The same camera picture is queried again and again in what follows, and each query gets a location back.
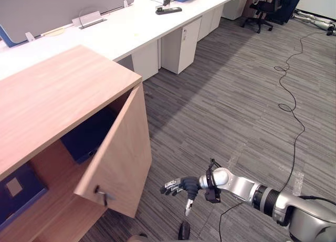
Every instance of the black office chair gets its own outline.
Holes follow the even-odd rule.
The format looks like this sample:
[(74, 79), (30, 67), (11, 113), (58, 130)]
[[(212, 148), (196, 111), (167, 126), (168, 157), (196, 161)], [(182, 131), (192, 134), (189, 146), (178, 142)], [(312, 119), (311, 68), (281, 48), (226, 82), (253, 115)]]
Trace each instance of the black office chair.
[(257, 13), (256, 15), (259, 15), (258, 18), (254, 18), (254, 17), (248, 17), (244, 23), (242, 24), (242, 27), (244, 28), (246, 23), (248, 23), (249, 21), (253, 21), (256, 22), (259, 26), (259, 29), (257, 31), (257, 33), (260, 33), (261, 30), (261, 25), (265, 24), (267, 26), (269, 26), (269, 31), (272, 31), (273, 29), (273, 25), (268, 23), (267, 21), (265, 21), (263, 19), (263, 15), (264, 14), (273, 14), (275, 13), (278, 9), (281, 8), (281, 1), (282, 0), (272, 0), (272, 2), (268, 2), (269, 0), (266, 1), (259, 1), (257, 4), (251, 4), (250, 8), (256, 9)]

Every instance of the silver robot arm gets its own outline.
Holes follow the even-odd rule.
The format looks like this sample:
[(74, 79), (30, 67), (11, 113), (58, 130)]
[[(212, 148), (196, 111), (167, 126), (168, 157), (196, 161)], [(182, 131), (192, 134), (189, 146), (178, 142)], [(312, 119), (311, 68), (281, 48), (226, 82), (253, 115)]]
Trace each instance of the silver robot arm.
[[(182, 186), (187, 178), (193, 178), (188, 180), (191, 182), (195, 181), (196, 177), (178, 178), (161, 188), (161, 193), (166, 193), (166, 195), (170, 192), (176, 195), (182, 190), (188, 191), (186, 215), (190, 212), (197, 195), (196, 191), (196, 194), (193, 194), (195, 197), (190, 199), (188, 185), (184, 183)], [(295, 242), (336, 242), (336, 213), (317, 202), (279, 192), (258, 182), (236, 176), (223, 167), (215, 169), (211, 175), (207, 173), (201, 176), (198, 184), (192, 188), (193, 192), (196, 188), (216, 188), (231, 193), (253, 208), (272, 217), (277, 224), (289, 225), (291, 238)]]

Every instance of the robot finger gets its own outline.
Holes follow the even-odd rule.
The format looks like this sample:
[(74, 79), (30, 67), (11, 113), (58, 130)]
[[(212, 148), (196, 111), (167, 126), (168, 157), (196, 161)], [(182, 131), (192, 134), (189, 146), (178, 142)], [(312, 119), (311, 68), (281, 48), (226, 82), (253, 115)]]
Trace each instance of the robot finger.
[(178, 189), (176, 189), (176, 190), (174, 190), (174, 192), (173, 192), (173, 196), (176, 196), (179, 192), (181, 192), (183, 189), (182, 188), (178, 188)]

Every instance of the white desk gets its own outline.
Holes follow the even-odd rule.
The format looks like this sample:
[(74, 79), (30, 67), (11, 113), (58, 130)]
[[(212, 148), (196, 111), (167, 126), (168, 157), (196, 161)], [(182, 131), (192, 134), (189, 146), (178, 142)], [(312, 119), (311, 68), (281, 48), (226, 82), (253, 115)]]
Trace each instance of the white desk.
[(189, 0), (173, 2), (182, 12), (157, 15), (157, 2), (135, 0), (121, 10), (106, 15), (107, 21), (86, 29), (69, 27), (61, 35), (42, 37), (8, 48), (0, 42), (0, 80), (77, 45), (118, 61), (202, 14), (230, 0)]

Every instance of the cable cord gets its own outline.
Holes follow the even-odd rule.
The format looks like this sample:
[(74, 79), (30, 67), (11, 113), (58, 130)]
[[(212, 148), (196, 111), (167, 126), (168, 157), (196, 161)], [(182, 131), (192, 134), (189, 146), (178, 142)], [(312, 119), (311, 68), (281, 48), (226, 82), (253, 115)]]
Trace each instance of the cable cord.
[(301, 131), (301, 132), (295, 137), (295, 139), (294, 139), (294, 145), (293, 145), (293, 149), (294, 149), (294, 151), (293, 151), (293, 160), (292, 160), (291, 170), (290, 170), (290, 173), (289, 173), (289, 175), (288, 175), (288, 178), (287, 178), (286, 182), (284, 183), (283, 187), (281, 188), (280, 192), (282, 192), (282, 191), (286, 188), (286, 186), (287, 186), (288, 183), (289, 183), (290, 178), (292, 177), (293, 170), (294, 170), (294, 166), (295, 166), (295, 159), (296, 159), (296, 143), (297, 143), (298, 138), (299, 138), (299, 137), (305, 132), (305, 130), (306, 130), (305, 125), (303, 125), (303, 123), (296, 117), (296, 115), (295, 115), (295, 113), (294, 113), (294, 110), (296, 109), (296, 106), (297, 106), (297, 102), (296, 102), (296, 99), (295, 99), (293, 93), (292, 93), (290, 90), (288, 90), (288, 89), (282, 84), (281, 81), (282, 81), (282, 79), (287, 75), (287, 71), (288, 71), (289, 68), (290, 68), (290, 65), (289, 65), (288, 61), (289, 61), (293, 56), (301, 55), (301, 54), (303, 53), (303, 44), (302, 44), (302, 40), (305, 39), (305, 38), (307, 38), (307, 37), (309, 37), (309, 36), (311, 36), (311, 35), (314, 35), (314, 34), (325, 34), (325, 32), (314, 32), (314, 33), (310, 33), (310, 34), (308, 34), (308, 35), (306, 35), (306, 36), (301, 37), (301, 38), (300, 38), (301, 50), (300, 50), (299, 53), (292, 54), (291, 56), (289, 56), (289, 57), (287, 58), (287, 60), (286, 60), (286, 62), (285, 62), (287, 66), (286, 66), (286, 67), (274, 66), (274, 70), (276, 70), (276, 71), (280, 71), (280, 72), (284, 72), (284, 74), (283, 74), (283, 75), (280, 77), (280, 79), (279, 79), (279, 84), (281, 85), (281, 87), (282, 87), (283, 89), (285, 89), (285, 90), (292, 96), (293, 101), (294, 101), (294, 107), (293, 107), (293, 108), (291, 108), (289, 105), (284, 104), (284, 103), (279, 103), (279, 104), (278, 104), (278, 107), (279, 107), (281, 110), (285, 111), (285, 112), (291, 112), (292, 115), (293, 115), (293, 117), (296, 119), (296, 121), (298, 121), (298, 122), (300, 123), (300, 125), (302, 126), (302, 131)]
[(336, 205), (336, 202), (329, 200), (327, 198), (324, 197), (319, 197), (319, 196), (299, 196), (302, 199), (312, 199), (312, 200), (321, 200), (321, 201), (325, 201), (328, 202), (330, 204)]
[[(293, 95), (293, 93), (291, 93), (290, 90), (288, 90), (283, 84), (282, 84), (282, 79), (287, 75), (287, 71), (289, 70), (290, 66), (289, 66), (289, 63), (288, 61), (293, 57), (293, 56), (297, 56), (297, 55), (300, 55), (303, 53), (303, 44), (302, 44), (302, 39), (305, 39), (311, 35), (314, 35), (314, 34), (325, 34), (325, 32), (314, 32), (314, 33), (310, 33), (306, 36), (303, 36), (300, 38), (300, 45), (301, 45), (301, 51), (299, 53), (295, 53), (295, 54), (292, 54), (291, 56), (289, 56), (286, 60), (286, 65), (287, 67), (281, 67), (281, 66), (274, 66), (273, 68), (276, 70), (276, 71), (281, 71), (281, 72), (284, 72), (284, 74), (280, 77), (279, 79), (279, 84), (281, 85), (282, 88), (284, 88), (293, 98), (293, 101), (294, 101), (294, 107), (291, 108), (289, 105), (287, 104), (284, 104), (284, 103), (279, 103), (278, 104), (278, 107), (285, 111), (285, 112), (291, 112), (293, 117), (300, 123), (300, 125), (302, 126), (302, 131), (295, 137), (294, 139), (294, 144), (293, 144), (293, 148), (294, 148), (294, 152), (293, 152), (293, 160), (292, 160), (292, 166), (291, 166), (291, 170), (290, 170), (290, 173), (289, 173), (289, 176), (286, 180), (286, 182), (284, 183), (283, 187), (281, 188), (280, 192), (282, 192), (286, 186), (288, 185), (289, 183), (289, 180), (290, 178), (292, 177), (292, 174), (293, 174), (293, 170), (294, 170), (294, 166), (295, 166), (295, 157), (296, 157), (296, 143), (297, 143), (297, 140), (298, 140), (298, 137), (300, 137), (306, 130), (305, 128), (305, 125), (303, 125), (303, 123), (296, 117), (296, 115), (294, 114), (294, 110), (296, 109), (296, 106), (297, 106), (297, 102), (296, 102), (296, 99)], [(319, 199), (319, 200), (323, 200), (323, 201), (327, 201), (329, 203), (332, 203), (332, 204), (335, 204), (335, 202), (331, 201), (331, 200), (328, 200), (326, 198), (323, 198), (322, 197), (314, 197), (314, 196), (308, 196), (308, 197), (314, 197), (314, 198), (305, 198), (307, 196), (301, 196), (301, 198), (303, 199)], [(232, 207), (230, 207), (228, 210), (226, 210), (225, 212), (223, 212), (221, 215), (220, 215), (220, 219), (219, 219), (219, 229), (218, 229), (218, 232), (219, 232), (219, 239), (220, 239), (220, 242), (222, 242), (222, 235), (221, 235), (221, 222), (222, 222), (222, 217), (229, 211), (231, 211), (233, 208), (236, 208), (238, 207), (239, 205), (243, 204), (244, 202), (240, 202)]]

